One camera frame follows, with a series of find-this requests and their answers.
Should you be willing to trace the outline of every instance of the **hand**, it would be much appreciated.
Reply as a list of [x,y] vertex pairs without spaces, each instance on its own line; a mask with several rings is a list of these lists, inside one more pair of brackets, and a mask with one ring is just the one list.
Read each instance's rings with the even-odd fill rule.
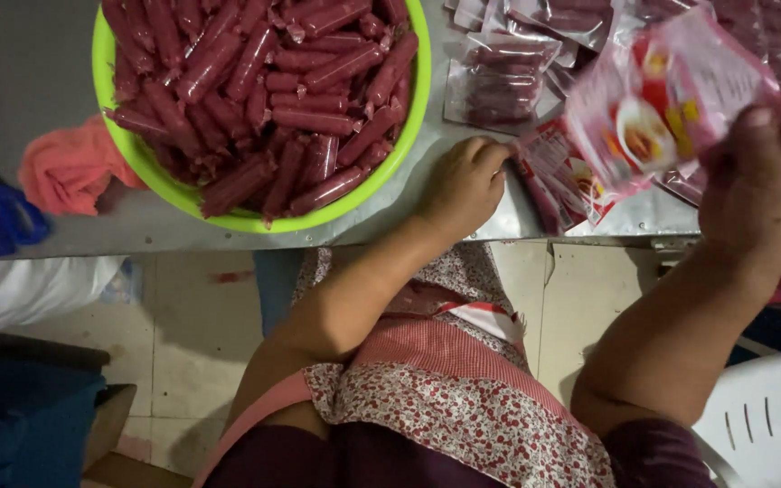
[[416,216],[456,244],[493,216],[505,192],[502,163],[508,148],[486,137],[458,142],[442,156],[429,178]]
[[781,275],[781,117],[770,108],[747,109],[725,150],[727,157],[705,164],[704,242],[729,259]]

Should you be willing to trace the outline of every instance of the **bowl of sausages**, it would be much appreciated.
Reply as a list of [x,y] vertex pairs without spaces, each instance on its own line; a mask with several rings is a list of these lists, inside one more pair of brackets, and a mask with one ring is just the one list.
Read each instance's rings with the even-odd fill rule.
[[429,93],[419,0],[102,0],[92,61],[137,175],[247,233],[363,203],[405,159]]

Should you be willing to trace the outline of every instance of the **person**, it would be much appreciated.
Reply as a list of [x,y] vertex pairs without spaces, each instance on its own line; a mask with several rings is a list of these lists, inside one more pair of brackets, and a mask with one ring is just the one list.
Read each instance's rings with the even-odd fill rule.
[[781,108],[744,111],[723,149],[700,242],[608,328],[567,410],[527,369],[489,249],[457,244],[493,215],[508,148],[458,143],[357,259],[307,253],[194,486],[713,486],[688,429],[781,275]]

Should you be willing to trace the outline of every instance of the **pink cloth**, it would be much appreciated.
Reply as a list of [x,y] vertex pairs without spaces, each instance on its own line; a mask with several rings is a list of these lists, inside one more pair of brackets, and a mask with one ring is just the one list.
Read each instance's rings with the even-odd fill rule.
[[146,189],[116,149],[102,116],[82,127],[64,128],[32,141],[18,171],[26,198],[54,215],[97,216],[95,202],[111,176],[127,186]]

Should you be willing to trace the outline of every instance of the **forearm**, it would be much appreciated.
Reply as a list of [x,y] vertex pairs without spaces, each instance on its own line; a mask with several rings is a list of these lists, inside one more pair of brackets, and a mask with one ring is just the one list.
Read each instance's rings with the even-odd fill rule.
[[370,333],[399,290],[451,243],[418,217],[370,245],[356,261],[307,291],[271,342],[320,361],[339,361]]
[[[608,328],[587,359],[572,412],[607,433],[632,406],[690,427],[779,273],[703,243]],[[619,416],[604,414],[612,406]],[[632,417],[635,412],[625,412]]]

